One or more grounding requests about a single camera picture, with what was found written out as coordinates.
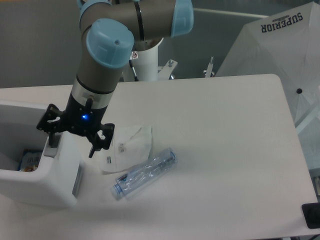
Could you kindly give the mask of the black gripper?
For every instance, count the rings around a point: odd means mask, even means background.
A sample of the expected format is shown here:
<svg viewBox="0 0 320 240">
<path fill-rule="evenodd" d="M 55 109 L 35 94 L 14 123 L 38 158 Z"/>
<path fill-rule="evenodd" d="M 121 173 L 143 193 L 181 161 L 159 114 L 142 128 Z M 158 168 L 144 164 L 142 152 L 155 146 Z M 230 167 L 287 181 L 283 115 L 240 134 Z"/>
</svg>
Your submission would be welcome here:
<svg viewBox="0 0 320 240">
<path fill-rule="evenodd" d="M 107 107 L 90 110 L 85 108 L 70 94 L 65 111 L 59 110 L 56 105 L 50 103 L 36 125 L 36 129 L 48 134 L 48 145 L 51 147 L 55 145 L 56 133 L 69 131 L 82 137 L 87 135 L 91 143 L 88 157 L 92 158 L 95 152 L 110 148 L 115 125 L 101 123 Z"/>
</svg>

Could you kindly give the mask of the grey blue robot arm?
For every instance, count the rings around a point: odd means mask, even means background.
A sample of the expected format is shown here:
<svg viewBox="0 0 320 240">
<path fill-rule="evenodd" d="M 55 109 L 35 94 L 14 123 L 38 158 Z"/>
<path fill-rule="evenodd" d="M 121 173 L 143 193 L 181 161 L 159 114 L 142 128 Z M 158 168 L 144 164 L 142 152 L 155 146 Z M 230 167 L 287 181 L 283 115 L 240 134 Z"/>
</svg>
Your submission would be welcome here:
<svg viewBox="0 0 320 240">
<path fill-rule="evenodd" d="M 134 44 L 189 33 L 194 24 L 190 0 L 80 0 L 82 55 L 65 110 L 49 104 L 37 124 L 48 134 L 69 132 L 87 138 L 90 155 L 107 150 L 115 125 L 102 123 L 113 92 L 129 63 Z"/>
</svg>

